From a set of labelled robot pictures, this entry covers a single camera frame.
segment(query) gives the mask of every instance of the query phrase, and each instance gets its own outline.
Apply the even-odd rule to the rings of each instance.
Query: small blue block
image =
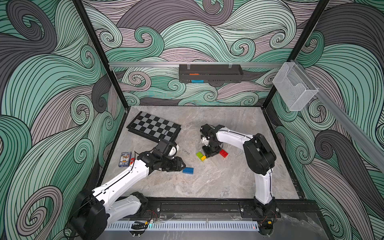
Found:
[[[192,167],[186,167],[183,169],[183,173],[193,174],[193,168]]]

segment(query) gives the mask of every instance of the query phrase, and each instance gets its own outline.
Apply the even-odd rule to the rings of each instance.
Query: wave pattern wall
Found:
[[[384,2],[335,2],[297,60],[384,151]],[[306,197],[317,201],[335,239],[384,239],[384,173],[323,104],[313,98],[289,112],[276,93],[267,112]]]
[[[317,0],[83,2],[109,61],[185,62],[284,62],[303,31],[300,25],[305,26],[303,23],[318,3]],[[334,5],[341,3],[344,1],[335,1]],[[116,68],[115,71],[124,72],[119,81],[128,104],[165,106],[260,106],[276,74],[274,69],[247,69],[244,77],[247,82],[232,86],[178,84],[177,70],[164,68]]]
[[[71,0],[0,3],[1,239],[69,237],[98,181],[124,108],[89,42]]]

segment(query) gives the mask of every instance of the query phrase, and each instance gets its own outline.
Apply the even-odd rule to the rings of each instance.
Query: metal rail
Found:
[[[111,68],[178,68],[180,64],[240,64],[242,68],[280,68],[282,63],[259,63],[259,62],[155,62],[155,61],[116,61],[109,62]]]
[[[304,73],[304,68],[295,60],[291,62],[297,63]],[[361,149],[376,164],[377,168],[384,172],[384,152],[376,143],[368,137],[368,135],[329,97],[323,89],[319,89],[316,97],[324,104],[325,108],[336,118],[336,120],[344,127],[348,134],[356,141]]]

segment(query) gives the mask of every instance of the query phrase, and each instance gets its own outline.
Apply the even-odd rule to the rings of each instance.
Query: gray marble surface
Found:
[[[184,160],[187,167],[194,168],[194,174],[154,171],[133,185],[124,196],[139,191],[148,197],[253,198],[255,178],[247,165],[244,151],[224,143],[223,149],[229,153],[226,158],[218,154],[202,162],[195,155],[198,151],[203,153],[199,130],[201,125],[208,123],[214,126],[221,124],[241,133],[263,134],[277,156],[272,175],[273,195],[277,199],[298,199],[262,110],[256,107],[133,106],[103,183],[125,169],[118,166],[122,152],[141,153],[156,145],[155,142],[131,133],[126,128],[139,111],[181,125],[181,131],[176,139],[176,143],[180,146],[177,156]]]

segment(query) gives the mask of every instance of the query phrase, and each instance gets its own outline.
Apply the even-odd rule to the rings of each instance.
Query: chessboard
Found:
[[[141,111],[127,128],[128,131],[154,142],[159,142],[160,139],[174,142],[181,130],[181,125]]]

